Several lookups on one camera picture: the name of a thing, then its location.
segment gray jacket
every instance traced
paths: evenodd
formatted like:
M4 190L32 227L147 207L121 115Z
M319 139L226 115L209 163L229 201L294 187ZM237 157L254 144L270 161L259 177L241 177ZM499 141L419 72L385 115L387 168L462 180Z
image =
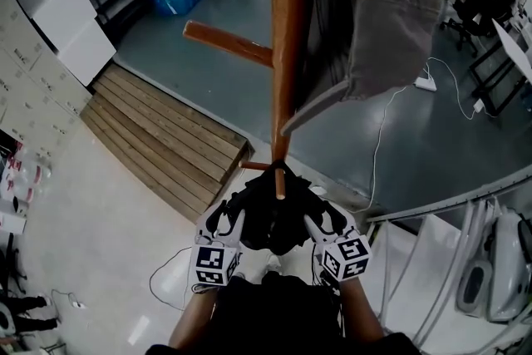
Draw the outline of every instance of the gray jacket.
M443 0L315 0L296 115L286 135L339 101L416 80Z

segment white floor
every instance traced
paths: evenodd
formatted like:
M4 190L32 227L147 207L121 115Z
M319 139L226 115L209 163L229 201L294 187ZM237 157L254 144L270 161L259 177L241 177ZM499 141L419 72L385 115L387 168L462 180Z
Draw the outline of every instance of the white floor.
M257 175L246 171L226 194ZM45 344L61 339L68 353L142 354L166 343L180 311L157 301L148 282L178 250L189 247L195 227L138 181L81 125L59 160L46 193L32 205L20 238L28 293L73 292L86 309L54 294L62 324L41 333ZM283 260L286 272L310 280L308 242ZM256 279L268 253L246 250L241 269ZM153 279L158 296L183 303L190 251ZM50 308L35 311L52 316Z

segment white cable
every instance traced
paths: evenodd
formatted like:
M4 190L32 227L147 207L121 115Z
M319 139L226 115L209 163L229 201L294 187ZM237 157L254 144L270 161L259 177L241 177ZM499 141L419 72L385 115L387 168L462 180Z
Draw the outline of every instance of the white cable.
M372 197L370 198L369 200L369 205L367 205L367 207L365 207L364 209L361 209L361 210L357 210L356 212L354 212L354 214L356 213L361 213L361 212L364 212L366 210L369 210L372 205L373 205L373 198L375 197L375 186L377 184L377 175L376 175L376 169L377 169L377 152L379 151L379 146L381 145L381 134L382 134L382 128L384 126L384 122L386 121L386 110L387 108L390 106L390 104L393 102L393 98L396 97L396 95L398 93L401 93L402 91L404 91L405 89L407 88L407 86L403 87L400 91L397 91L395 92L393 95L392 95L392 98L390 99L390 101L386 104L386 106L384 107L384 113L382 114L382 122L381 122L381 127L379 127L379 135L378 135L378 138L377 138L377 146L375 147L375 151L373 152L373 172L372 172L372 178L373 178L373 185L372 185Z
M462 114L464 115L464 117L467 119L467 120L473 120L473 116L475 115L476 111L473 111L473 114L471 114L471 117L469 117L465 112L464 112L464 109L462 108L462 104L460 103L460 89L458 88L458 81L456 80L456 76L455 76L455 73L452 72L452 70L449 68L449 66L447 65L447 63L445 61L442 61L441 59L438 59L438 58L434 58L434 57L430 57L428 59L428 61L430 60L434 60L434 61L439 61L441 62L444 66L447 67L447 70L449 70L449 73L452 75L452 78L455 80L455 87L456 87L456 101L458 102L458 106L460 107L460 111L462 112Z

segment wooden pallet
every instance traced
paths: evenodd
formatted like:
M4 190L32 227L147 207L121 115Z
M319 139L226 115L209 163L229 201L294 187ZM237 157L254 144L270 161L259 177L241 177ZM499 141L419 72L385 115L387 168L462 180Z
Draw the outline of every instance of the wooden pallet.
M111 65L81 118L161 199L195 222L248 149L245 138Z

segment gray floor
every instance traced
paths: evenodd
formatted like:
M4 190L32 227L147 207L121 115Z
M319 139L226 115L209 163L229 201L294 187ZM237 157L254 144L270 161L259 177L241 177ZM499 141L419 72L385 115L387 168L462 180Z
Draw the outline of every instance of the gray floor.
M195 19L271 45L271 0L202 0L186 17L143 17L124 37L116 60L210 111L245 136L270 141L271 73L267 68L185 40ZM458 79L466 113L474 88L468 48L458 52L456 34L436 30L433 53ZM484 40L489 47L493 41ZM376 55L386 47L375 46ZM495 69L497 58L491 64ZM484 72L488 71L486 63ZM518 170L532 161L532 118L519 98L499 119L468 121L456 103L451 74L431 62L436 93L407 88L388 108L377 162L376 201L402 210L458 195ZM372 155L384 106L393 91L368 101L336 105L294 133L290 155L363 194L370 192Z

